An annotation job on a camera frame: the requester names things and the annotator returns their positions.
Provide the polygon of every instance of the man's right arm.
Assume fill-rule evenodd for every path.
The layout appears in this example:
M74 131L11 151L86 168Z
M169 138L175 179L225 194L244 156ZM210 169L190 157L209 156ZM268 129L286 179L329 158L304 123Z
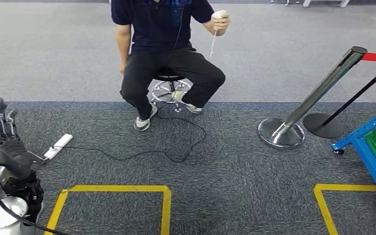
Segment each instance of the man's right arm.
M127 57L129 56L130 37L132 35L132 21L129 17L129 7L127 5L127 0L112 0L111 11L112 20L117 24L117 46L119 48L122 65L125 65L127 62Z
M130 37L132 35L131 25L118 25L116 31L116 42L119 48L122 64L126 64L130 50Z

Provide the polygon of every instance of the black stool seat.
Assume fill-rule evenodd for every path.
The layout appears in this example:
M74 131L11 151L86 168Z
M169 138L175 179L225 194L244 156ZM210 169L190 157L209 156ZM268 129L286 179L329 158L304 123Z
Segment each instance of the black stool seat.
M156 74L156 80L164 82L175 82L184 79L183 77L177 75L174 71L169 68L161 68Z

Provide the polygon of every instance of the blue cart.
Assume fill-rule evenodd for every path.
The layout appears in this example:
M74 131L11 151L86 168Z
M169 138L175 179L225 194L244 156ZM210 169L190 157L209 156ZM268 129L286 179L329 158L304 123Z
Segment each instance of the blue cart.
M376 116L331 146L336 154L343 154L344 148L352 144L376 182L376 157L364 139L364 136L374 129L376 129Z

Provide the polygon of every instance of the black pants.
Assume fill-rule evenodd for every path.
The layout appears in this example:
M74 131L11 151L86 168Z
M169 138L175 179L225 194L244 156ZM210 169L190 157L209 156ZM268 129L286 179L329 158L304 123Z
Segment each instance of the black pants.
M149 119L152 110L147 98L149 84L165 66L193 83L183 102L198 108L203 108L225 81L224 73L193 48L130 55L120 93L126 102L137 108L142 120Z

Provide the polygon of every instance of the power strip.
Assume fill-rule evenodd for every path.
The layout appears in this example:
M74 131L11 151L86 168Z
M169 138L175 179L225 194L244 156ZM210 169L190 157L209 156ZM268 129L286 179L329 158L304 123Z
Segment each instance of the power strip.
M49 148L49 150L44 154L46 159L53 159L58 152L63 149L72 139L72 135L65 134L55 143L53 146Z

